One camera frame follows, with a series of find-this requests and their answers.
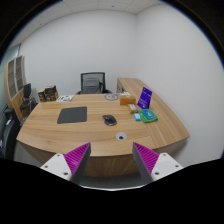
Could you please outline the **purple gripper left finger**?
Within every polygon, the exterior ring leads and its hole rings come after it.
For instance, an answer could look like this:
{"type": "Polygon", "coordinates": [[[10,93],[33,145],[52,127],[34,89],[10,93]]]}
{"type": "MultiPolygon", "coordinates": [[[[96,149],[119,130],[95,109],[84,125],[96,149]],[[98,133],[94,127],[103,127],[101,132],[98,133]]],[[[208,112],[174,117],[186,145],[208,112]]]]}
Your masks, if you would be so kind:
{"type": "Polygon", "coordinates": [[[67,154],[55,154],[41,168],[74,184],[79,184],[90,154],[91,143],[88,142],[67,154]]]}

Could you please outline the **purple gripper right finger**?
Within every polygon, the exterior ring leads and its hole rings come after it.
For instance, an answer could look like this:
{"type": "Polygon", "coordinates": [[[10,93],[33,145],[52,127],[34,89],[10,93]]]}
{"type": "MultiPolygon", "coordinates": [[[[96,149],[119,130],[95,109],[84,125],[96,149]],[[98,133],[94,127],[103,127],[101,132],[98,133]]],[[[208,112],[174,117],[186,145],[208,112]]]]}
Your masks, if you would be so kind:
{"type": "Polygon", "coordinates": [[[169,154],[155,151],[134,142],[132,153],[144,184],[149,184],[182,169],[169,154]]]}

